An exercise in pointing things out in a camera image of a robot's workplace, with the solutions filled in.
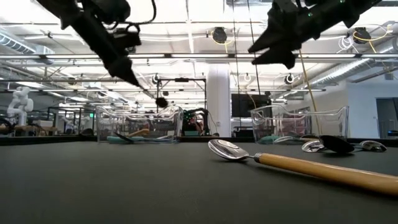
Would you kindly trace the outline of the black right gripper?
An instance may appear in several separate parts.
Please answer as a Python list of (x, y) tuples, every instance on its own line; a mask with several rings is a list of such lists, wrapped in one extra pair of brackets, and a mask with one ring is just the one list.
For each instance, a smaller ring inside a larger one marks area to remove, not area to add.
[(274, 1), (267, 13), (266, 30), (248, 52), (270, 49), (256, 57), (252, 64), (282, 64), (291, 69), (295, 66), (296, 56), (290, 50), (301, 48), (301, 44), (309, 39), (317, 40), (322, 32), (340, 22), (350, 28), (361, 14), (378, 3), (377, 0), (307, 1), (308, 6), (303, 7), (293, 1)]

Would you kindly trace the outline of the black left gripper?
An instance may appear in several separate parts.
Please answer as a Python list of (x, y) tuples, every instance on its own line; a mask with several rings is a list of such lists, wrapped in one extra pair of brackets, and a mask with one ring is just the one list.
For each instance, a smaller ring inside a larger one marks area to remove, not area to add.
[(71, 23), (73, 29), (103, 61), (112, 77), (118, 77), (134, 86), (141, 87), (128, 58), (128, 49), (142, 44), (139, 33), (116, 29), (109, 33), (90, 12), (79, 12)]

